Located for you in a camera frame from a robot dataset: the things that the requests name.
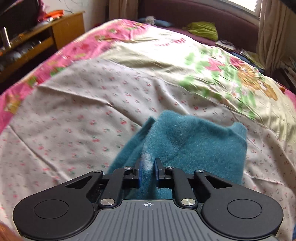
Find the teal fuzzy sweater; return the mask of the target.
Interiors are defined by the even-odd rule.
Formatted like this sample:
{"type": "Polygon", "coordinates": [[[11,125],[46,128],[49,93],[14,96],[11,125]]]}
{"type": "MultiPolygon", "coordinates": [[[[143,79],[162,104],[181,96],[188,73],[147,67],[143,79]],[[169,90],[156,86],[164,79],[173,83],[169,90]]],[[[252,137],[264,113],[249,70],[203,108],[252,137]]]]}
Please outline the teal fuzzy sweater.
{"type": "Polygon", "coordinates": [[[168,188],[156,187],[156,158],[164,166],[180,168],[186,173],[202,169],[241,184],[247,152],[246,138],[247,128],[240,122],[224,127],[192,115],[165,110],[157,119],[150,117],[143,124],[116,156],[108,172],[132,167],[141,160],[141,187],[128,192],[128,199],[172,197],[168,188]]]}

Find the cherry print bed sheet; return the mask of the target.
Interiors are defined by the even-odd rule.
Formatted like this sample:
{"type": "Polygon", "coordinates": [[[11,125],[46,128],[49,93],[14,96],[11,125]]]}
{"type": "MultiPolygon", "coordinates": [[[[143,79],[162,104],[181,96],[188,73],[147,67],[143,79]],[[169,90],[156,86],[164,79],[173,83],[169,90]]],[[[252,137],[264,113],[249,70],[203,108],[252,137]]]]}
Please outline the cherry print bed sheet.
{"type": "Polygon", "coordinates": [[[295,130],[280,135],[228,106],[148,70],[96,57],[37,85],[1,128],[1,222],[23,198],[93,170],[108,171],[148,118],[163,111],[247,128],[242,183],[278,201],[277,234],[295,239],[295,130]]]}

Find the pink floral quilt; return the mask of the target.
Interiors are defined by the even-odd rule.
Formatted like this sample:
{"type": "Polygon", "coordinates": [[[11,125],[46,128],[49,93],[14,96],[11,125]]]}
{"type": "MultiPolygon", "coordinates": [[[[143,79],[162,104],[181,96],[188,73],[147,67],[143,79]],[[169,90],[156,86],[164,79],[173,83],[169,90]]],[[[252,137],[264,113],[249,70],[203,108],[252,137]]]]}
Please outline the pink floral quilt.
{"type": "Polygon", "coordinates": [[[96,57],[148,70],[280,135],[295,130],[295,97],[256,67],[184,34],[123,19],[86,32],[6,90],[1,95],[1,128],[37,85],[76,61],[96,57]]]}

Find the lime green cloth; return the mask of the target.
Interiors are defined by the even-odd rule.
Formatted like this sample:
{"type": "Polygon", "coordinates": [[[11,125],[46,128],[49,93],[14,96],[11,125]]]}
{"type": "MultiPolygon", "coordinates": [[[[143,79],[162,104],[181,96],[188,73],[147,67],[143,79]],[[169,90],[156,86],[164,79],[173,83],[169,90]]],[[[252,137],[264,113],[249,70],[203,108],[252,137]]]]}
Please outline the lime green cloth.
{"type": "Polygon", "coordinates": [[[203,37],[214,42],[219,40],[215,24],[211,22],[192,22],[185,27],[182,27],[182,29],[195,36],[203,37]]]}

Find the wooden side cabinet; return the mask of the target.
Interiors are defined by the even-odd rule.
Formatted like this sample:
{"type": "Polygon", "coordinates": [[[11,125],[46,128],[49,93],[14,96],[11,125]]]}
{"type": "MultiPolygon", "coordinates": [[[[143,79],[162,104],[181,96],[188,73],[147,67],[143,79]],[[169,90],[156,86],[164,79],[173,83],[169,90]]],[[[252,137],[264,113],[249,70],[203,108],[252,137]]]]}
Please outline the wooden side cabinet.
{"type": "Polygon", "coordinates": [[[57,20],[42,22],[13,39],[10,48],[1,48],[1,82],[48,49],[58,51],[84,34],[83,14],[68,13],[57,20]]]}

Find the maroon headboard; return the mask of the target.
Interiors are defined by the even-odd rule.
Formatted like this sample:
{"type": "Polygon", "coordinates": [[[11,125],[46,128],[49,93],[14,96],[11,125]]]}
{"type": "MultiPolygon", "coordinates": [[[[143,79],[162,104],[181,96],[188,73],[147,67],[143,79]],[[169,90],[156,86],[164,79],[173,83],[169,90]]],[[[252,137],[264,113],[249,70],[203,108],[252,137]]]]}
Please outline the maroon headboard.
{"type": "Polygon", "coordinates": [[[210,6],[198,1],[139,1],[138,17],[154,16],[181,28],[192,22],[212,22],[218,37],[236,47],[255,52],[258,27],[243,18],[243,13],[210,6]]]}

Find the beige left curtain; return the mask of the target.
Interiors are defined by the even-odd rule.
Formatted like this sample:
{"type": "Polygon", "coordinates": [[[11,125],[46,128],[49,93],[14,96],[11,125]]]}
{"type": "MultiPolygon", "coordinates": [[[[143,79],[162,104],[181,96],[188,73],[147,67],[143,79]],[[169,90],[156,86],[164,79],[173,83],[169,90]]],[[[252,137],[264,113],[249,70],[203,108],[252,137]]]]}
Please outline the beige left curtain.
{"type": "Polygon", "coordinates": [[[136,20],[139,0],[109,0],[109,20],[136,20]]]}

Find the beige curtain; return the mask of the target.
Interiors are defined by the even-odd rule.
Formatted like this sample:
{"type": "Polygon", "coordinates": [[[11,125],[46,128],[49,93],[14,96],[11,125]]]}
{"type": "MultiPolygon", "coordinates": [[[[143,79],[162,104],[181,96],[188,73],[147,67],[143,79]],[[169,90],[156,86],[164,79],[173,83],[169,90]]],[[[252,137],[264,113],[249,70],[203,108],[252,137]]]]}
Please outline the beige curtain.
{"type": "Polygon", "coordinates": [[[109,0],[109,20],[136,20],[139,0],[109,0]]]}
{"type": "Polygon", "coordinates": [[[257,54],[268,76],[273,75],[284,54],[291,13],[292,10],[283,1],[261,2],[257,54]]]}

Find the beige right curtain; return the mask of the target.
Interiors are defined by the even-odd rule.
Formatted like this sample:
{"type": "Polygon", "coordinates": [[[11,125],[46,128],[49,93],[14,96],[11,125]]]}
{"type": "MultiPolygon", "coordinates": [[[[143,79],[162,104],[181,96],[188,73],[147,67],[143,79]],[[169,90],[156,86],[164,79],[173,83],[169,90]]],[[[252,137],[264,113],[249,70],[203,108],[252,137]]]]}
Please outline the beige right curtain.
{"type": "Polygon", "coordinates": [[[292,10],[283,1],[261,2],[257,54],[268,76],[273,75],[284,54],[291,13],[292,10]]]}

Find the window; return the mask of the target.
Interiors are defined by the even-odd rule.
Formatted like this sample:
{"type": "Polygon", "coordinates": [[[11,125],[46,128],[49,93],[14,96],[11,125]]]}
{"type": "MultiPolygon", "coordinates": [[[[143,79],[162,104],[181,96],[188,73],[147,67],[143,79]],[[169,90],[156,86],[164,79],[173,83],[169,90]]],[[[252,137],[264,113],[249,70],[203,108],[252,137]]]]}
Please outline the window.
{"type": "Polygon", "coordinates": [[[262,0],[221,0],[253,16],[259,17],[262,0]]]}

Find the black bag on cabinet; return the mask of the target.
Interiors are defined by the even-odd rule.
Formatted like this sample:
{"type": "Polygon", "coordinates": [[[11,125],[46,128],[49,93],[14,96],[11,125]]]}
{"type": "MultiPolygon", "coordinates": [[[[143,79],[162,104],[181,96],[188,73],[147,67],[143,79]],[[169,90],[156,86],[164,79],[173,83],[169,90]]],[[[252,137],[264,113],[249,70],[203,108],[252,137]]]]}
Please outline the black bag on cabinet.
{"type": "Polygon", "coordinates": [[[1,1],[1,28],[16,31],[34,27],[43,10],[43,1],[1,1]]]}

